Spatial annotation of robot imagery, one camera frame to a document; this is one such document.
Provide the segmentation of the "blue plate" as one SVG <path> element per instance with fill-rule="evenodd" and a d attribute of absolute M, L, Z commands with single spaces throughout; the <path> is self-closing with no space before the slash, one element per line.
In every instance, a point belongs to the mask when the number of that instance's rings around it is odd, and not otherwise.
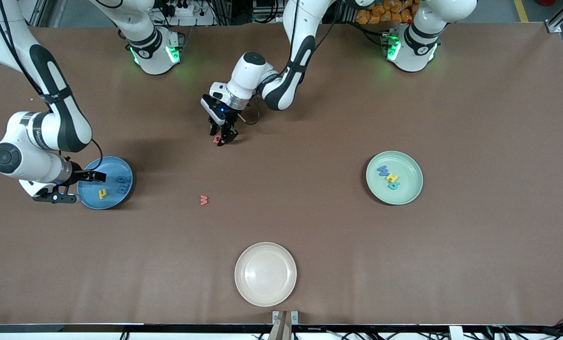
<path fill-rule="evenodd" d="M 81 202 L 94 210 L 106 210 L 120 205 L 133 189 L 134 178 L 133 171 L 130 165 L 119 157 L 106 156 L 102 161 L 92 161 L 88 165 L 89 168 L 96 168 L 96 171 L 107 174 L 105 182 L 83 182 L 77 183 L 77 192 L 81 198 Z M 129 185 L 132 185 L 127 195 L 117 193 L 120 183 L 117 183 L 118 176 L 125 176 Z M 107 196 L 104 200 L 98 197 L 98 191 L 101 189 L 107 190 Z"/>

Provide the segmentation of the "white power strip with plugs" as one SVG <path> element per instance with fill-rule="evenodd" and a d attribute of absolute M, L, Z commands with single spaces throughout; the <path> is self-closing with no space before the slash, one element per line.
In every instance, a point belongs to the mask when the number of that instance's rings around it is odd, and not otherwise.
<path fill-rule="evenodd" d="M 208 0 L 155 0 L 149 17 L 155 24 L 165 26 L 217 24 Z"/>

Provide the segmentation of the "beige plate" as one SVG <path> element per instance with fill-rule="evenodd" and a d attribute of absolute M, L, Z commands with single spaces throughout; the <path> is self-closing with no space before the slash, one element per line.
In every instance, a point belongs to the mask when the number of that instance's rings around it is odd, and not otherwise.
<path fill-rule="evenodd" d="M 238 257 L 234 271 L 240 295 L 257 307 L 273 307 L 292 294 L 298 267 L 288 250 L 272 242 L 249 246 Z"/>

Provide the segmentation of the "green plate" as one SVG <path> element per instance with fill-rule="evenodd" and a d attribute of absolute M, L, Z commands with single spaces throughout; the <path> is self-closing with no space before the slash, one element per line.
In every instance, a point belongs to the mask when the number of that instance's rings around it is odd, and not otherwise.
<path fill-rule="evenodd" d="M 385 177 L 379 176 L 377 168 L 386 165 L 390 173 L 399 176 L 400 186 L 389 189 Z M 406 153 L 385 151 L 370 159 L 365 170 L 365 179 L 370 192 L 380 201 L 390 205 L 404 205 L 413 202 L 423 189 L 423 172 L 419 164 Z"/>

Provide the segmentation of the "pile of orange items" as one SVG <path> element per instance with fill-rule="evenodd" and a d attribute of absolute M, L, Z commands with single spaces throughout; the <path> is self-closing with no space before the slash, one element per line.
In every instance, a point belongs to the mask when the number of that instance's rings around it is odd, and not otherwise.
<path fill-rule="evenodd" d="M 410 24 L 419 10 L 420 0 L 376 0 L 369 9 L 360 9 L 355 21 L 361 25 L 380 22 Z"/>

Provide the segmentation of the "white table edge rail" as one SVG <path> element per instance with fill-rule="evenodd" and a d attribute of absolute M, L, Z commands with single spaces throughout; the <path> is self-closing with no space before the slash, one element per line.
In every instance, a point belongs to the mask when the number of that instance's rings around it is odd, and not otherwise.
<path fill-rule="evenodd" d="M 0 340 L 268 340 L 270 323 L 0 324 Z M 306 324 L 293 340 L 563 340 L 555 325 Z"/>

